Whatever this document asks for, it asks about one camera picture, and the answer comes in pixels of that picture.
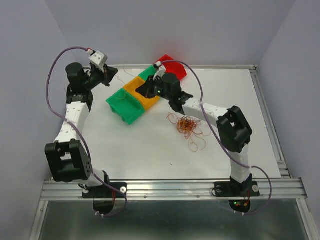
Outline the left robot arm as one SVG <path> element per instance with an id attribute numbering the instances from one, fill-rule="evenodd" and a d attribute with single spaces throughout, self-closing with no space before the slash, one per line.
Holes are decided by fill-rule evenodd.
<path id="1" fill-rule="evenodd" d="M 85 191 L 95 191 L 100 197 L 111 193 L 108 174 L 93 168 L 89 147 L 83 137 L 83 128 L 93 105 L 92 90 L 99 84 L 110 86 L 118 69 L 94 64 L 85 68 L 78 62 L 66 68 L 69 81 L 66 92 L 66 113 L 54 115 L 63 123 L 58 136 L 45 146 L 45 155 L 56 182 L 78 183 Z"/>

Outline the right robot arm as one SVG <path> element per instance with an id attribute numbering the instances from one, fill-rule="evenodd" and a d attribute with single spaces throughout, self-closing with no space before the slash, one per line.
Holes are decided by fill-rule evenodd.
<path id="1" fill-rule="evenodd" d="M 182 90 L 173 73 L 165 73 L 162 77 L 149 76 L 135 91 L 146 99 L 166 99 L 174 112 L 206 121 L 212 131 L 217 128 L 218 133 L 213 135 L 230 158 L 231 192 L 242 195 L 248 190 L 252 181 L 248 149 L 253 131 L 239 107 L 223 108 L 202 103 Z"/>

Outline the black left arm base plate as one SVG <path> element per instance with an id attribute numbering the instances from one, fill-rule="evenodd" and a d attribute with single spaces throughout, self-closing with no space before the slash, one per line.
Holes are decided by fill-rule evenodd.
<path id="1" fill-rule="evenodd" d="M 111 182 L 110 186 L 120 190 L 122 187 L 127 188 L 126 182 Z M 83 199 L 111 199 L 113 195 L 113 190 L 104 185 L 95 186 L 95 187 L 87 187 L 87 192 L 82 190 L 82 198 Z"/>

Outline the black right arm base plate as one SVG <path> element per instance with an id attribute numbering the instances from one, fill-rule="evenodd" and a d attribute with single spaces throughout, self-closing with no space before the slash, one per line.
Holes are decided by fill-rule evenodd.
<path id="1" fill-rule="evenodd" d="M 259 197 L 260 191 L 256 181 L 240 184 L 231 181 L 216 181 L 211 194 L 217 198 Z"/>

